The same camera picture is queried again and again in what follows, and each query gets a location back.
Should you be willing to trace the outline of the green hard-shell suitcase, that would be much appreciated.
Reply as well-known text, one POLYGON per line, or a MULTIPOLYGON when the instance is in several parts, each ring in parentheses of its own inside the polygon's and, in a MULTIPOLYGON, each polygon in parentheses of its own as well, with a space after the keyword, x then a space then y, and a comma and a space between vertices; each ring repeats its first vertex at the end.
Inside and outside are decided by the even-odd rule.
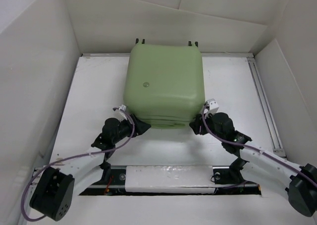
POLYGON ((199 43, 165 46, 136 39, 129 56, 123 102, 153 128, 188 126, 205 102, 199 43))

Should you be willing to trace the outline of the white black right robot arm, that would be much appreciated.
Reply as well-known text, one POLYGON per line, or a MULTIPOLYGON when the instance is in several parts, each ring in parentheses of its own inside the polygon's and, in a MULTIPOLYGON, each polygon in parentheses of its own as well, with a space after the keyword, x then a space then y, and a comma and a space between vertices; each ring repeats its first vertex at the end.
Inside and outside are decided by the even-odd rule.
POLYGON ((223 112, 198 114, 189 126, 196 135, 214 136, 225 151, 236 156, 226 170, 224 184, 254 182, 281 195, 303 216, 312 217, 317 211, 317 169, 313 165, 292 163, 253 145, 223 112))

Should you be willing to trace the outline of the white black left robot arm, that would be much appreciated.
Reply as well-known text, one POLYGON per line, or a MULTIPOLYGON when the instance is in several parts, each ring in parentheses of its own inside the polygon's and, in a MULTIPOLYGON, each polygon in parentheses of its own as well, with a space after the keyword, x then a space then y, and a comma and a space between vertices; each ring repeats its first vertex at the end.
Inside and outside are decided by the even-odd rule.
POLYGON ((87 152, 69 160, 60 159, 40 173, 30 207, 56 222, 60 221, 68 212, 73 196, 96 182, 103 184, 111 179, 108 159, 119 148, 117 143, 123 139, 129 142, 150 128, 149 123, 133 114, 124 120, 107 119, 87 152))

